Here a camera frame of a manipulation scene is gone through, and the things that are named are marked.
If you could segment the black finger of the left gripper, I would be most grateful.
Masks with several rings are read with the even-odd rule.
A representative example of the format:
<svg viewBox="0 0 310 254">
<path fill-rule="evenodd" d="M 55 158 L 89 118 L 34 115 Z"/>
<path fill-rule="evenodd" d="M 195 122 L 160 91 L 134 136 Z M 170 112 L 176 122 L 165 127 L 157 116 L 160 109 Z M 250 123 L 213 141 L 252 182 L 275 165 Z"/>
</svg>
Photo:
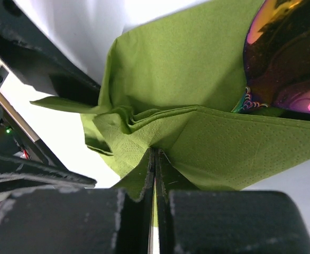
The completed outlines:
<svg viewBox="0 0 310 254">
<path fill-rule="evenodd" d="M 19 9 L 0 1 L 0 60 L 36 90 L 95 106 L 100 84 L 76 67 Z"/>
<path fill-rule="evenodd" d="M 42 185 L 94 187 L 96 180 L 33 160 L 0 154 L 0 193 Z"/>
</svg>

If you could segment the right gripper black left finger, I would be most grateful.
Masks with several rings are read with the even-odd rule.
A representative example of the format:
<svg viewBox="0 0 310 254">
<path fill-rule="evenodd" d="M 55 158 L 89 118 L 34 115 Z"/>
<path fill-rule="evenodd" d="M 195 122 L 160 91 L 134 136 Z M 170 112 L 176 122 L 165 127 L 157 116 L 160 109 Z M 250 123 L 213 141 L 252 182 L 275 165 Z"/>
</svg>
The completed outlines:
<svg viewBox="0 0 310 254">
<path fill-rule="evenodd" d="M 133 198 L 110 189 L 31 188 L 0 205 L 0 253 L 151 253 L 154 150 L 130 176 L 140 176 Z"/>
</svg>

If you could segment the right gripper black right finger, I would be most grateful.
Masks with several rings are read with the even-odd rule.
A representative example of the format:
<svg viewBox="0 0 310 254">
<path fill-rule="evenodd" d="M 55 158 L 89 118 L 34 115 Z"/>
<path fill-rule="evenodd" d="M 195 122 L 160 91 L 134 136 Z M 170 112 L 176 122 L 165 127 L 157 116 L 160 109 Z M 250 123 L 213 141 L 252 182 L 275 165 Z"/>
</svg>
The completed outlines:
<svg viewBox="0 0 310 254">
<path fill-rule="evenodd" d="M 277 191 L 202 191 L 154 152 L 161 253 L 310 253 L 300 211 Z"/>
</svg>

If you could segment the green paper napkin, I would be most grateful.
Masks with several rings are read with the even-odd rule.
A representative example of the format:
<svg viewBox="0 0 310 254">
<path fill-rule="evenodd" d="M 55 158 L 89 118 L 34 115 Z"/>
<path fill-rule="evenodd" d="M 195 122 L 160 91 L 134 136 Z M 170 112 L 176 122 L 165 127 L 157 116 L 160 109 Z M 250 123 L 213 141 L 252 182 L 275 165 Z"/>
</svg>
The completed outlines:
<svg viewBox="0 0 310 254">
<path fill-rule="evenodd" d="M 244 92 L 243 43 L 261 1 L 209 1 L 118 37 L 97 106 L 60 97 L 36 106 L 79 113 L 86 146 L 119 176 L 163 150 L 201 189 L 241 190 L 310 160 L 310 122 L 232 109 Z"/>
</svg>

